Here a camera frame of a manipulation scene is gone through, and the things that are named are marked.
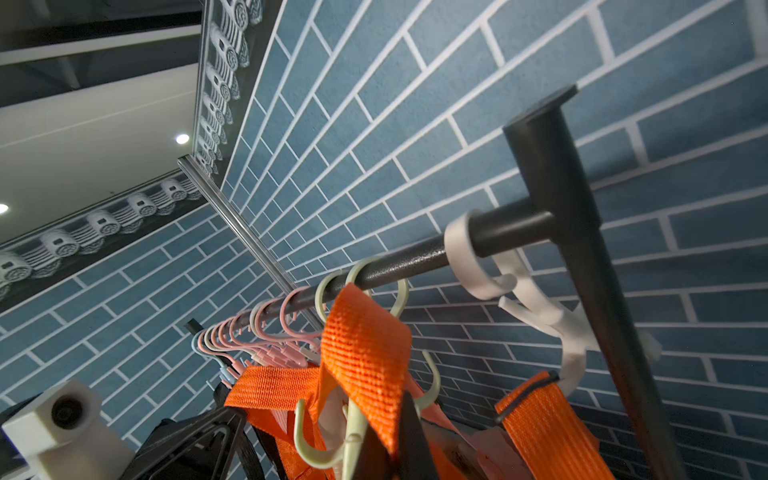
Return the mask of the pink hook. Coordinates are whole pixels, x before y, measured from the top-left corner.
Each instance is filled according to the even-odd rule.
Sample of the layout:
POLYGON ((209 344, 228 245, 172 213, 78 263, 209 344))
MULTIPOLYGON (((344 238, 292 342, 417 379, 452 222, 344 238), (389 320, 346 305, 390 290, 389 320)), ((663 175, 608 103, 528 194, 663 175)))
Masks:
POLYGON ((289 353, 300 354, 306 362, 319 365, 321 363, 321 355, 319 353, 319 343, 317 342, 317 338, 320 334, 292 330, 289 327, 290 315, 286 313, 288 302, 299 292, 304 290, 307 290, 307 287, 298 287, 292 290, 283 300, 273 298, 256 304, 249 316, 249 327, 259 339, 277 344, 278 346, 287 346, 289 353), (264 313, 267 307, 274 303, 280 304, 278 319, 284 332, 283 336, 270 335, 266 333, 261 326, 262 321, 260 320, 260 316, 264 313))

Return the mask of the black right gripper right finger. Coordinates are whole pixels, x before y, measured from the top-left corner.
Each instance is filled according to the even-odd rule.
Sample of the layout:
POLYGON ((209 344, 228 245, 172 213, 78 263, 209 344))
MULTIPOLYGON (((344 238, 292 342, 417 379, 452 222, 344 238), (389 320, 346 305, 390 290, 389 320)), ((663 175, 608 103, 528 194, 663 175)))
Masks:
POLYGON ((403 480, 438 480, 433 461, 412 395, 403 394, 397 453, 397 476, 403 480))

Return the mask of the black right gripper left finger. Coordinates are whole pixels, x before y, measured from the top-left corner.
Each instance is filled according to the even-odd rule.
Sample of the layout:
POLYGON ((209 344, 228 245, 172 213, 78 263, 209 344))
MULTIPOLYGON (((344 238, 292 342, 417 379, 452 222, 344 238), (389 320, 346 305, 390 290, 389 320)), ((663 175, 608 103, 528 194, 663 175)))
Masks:
POLYGON ((389 455, 371 426, 367 426, 362 440, 352 455, 351 478, 355 480, 386 480, 390 478, 389 455))

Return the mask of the black clothes rack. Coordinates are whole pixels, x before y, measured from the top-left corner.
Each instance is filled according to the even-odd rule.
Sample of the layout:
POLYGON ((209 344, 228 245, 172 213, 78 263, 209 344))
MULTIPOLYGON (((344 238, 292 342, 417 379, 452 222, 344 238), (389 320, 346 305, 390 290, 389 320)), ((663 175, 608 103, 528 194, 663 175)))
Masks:
MULTIPOLYGON (((529 196, 473 213, 471 242, 488 275, 500 274, 492 256, 514 249, 547 296, 571 311, 583 306, 653 476, 682 479, 686 470, 561 110, 576 92, 575 86, 564 88, 504 127, 529 196)), ((364 267, 355 286, 394 315, 407 301, 410 277, 450 267, 444 234, 359 263, 364 267)), ((457 467, 427 442, 439 479, 460 478, 457 467)))

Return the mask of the bright orange crescent bag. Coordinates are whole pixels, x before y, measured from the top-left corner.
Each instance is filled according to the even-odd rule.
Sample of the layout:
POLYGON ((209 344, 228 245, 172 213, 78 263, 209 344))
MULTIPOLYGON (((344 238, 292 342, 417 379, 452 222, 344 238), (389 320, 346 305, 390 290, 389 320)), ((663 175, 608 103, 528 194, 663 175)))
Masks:
POLYGON ((318 367, 251 366, 225 404, 275 438, 289 478, 339 479, 346 449, 367 428, 387 454, 397 454, 405 393, 417 396, 419 415, 452 426, 435 404, 438 387, 424 393, 411 378, 411 346, 409 328, 349 284, 327 317, 318 367))

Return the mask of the dark orange bag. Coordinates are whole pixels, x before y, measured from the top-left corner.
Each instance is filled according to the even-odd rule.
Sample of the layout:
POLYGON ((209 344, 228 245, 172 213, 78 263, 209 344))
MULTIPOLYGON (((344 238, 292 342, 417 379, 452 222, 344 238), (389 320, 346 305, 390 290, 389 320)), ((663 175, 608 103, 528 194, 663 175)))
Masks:
POLYGON ((554 370, 526 381, 496 404, 496 422, 534 478, 612 480, 599 441, 578 418, 558 382, 554 370))

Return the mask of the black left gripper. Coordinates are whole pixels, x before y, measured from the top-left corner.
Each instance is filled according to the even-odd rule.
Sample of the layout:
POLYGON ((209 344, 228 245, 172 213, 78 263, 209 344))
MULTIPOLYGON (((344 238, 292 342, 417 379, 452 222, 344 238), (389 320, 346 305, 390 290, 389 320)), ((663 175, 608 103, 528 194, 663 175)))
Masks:
POLYGON ((225 479, 235 457, 248 479, 262 479, 242 409, 220 407, 176 422, 164 419, 136 452, 124 479, 225 479))

